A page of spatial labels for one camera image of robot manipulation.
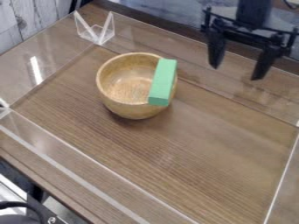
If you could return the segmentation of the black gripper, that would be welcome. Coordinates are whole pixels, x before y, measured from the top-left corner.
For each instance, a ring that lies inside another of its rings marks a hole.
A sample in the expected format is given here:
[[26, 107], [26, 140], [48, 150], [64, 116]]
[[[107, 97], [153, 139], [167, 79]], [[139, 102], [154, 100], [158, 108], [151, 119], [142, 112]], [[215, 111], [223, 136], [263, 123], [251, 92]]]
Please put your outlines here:
[[263, 80], [278, 58], [290, 56], [299, 38], [299, 25], [286, 22], [273, 8], [273, 0], [238, 0], [238, 4], [209, 5], [201, 30], [207, 34], [210, 65], [223, 61], [227, 39], [261, 48], [251, 80]]

